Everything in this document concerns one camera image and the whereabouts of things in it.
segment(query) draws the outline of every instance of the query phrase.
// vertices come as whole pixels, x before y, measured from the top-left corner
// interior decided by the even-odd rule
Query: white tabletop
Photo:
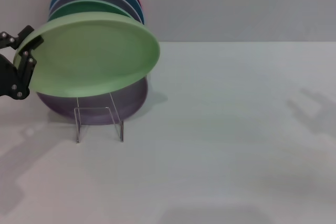
[[[334,224],[336,43],[161,46],[124,143],[0,98],[0,223]]]

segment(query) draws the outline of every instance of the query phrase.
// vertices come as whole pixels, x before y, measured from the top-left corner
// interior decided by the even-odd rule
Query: metal wire stand
[[[118,125],[120,126],[120,129],[118,129],[118,126],[115,123],[116,121],[114,120],[114,117],[113,117],[113,114],[112,114],[112,111],[111,111],[110,107],[81,108],[79,106],[79,101],[78,101],[78,98],[77,98],[77,107],[74,108],[74,114],[75,114],[75,120],[76,120],[76,130],[77,130],[77,143],[80,143],[80,129],[81,129],[81,126],[82,126],[81,119],[80,119],[80,111],[81,110],[106,110],[108,113],[110,113],[112,122],[114,124],[115,130],[117,132],[117,135],[118,135],[120,141],[124,142],[124,121],[120,120],[120,117],[119,117],[119,114],[118,114],[118,110],[117,110],[117,107],[116,107],[116,105],[114,103],[114,100],[113,100],[113,97],[112,97],[111,93],[110,93],[110,97],[111,97],[111,101],[112,101],[114,110],[115,110],[115,112],[117,114]]]

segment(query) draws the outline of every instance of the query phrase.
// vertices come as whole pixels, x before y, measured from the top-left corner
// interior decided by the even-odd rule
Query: green plate
[[[126,17],[131,17],[130,14],[125,12],[123,9],[116,5],[110,4],[105,1],[100,0],[76,0],[62,5],[60,8],[56,9],[50,14],[49,20],[55,18],[63,17],[74,13],[85,13],[85,12],[107,12],[116,13]]]
[[[88,97],[122,89],[155,66],[160,46],[134,19],[114,13],[88,12],[54,19],[31,33],[44,43],[32,55],[37,65],[30,88],[56,97]]]

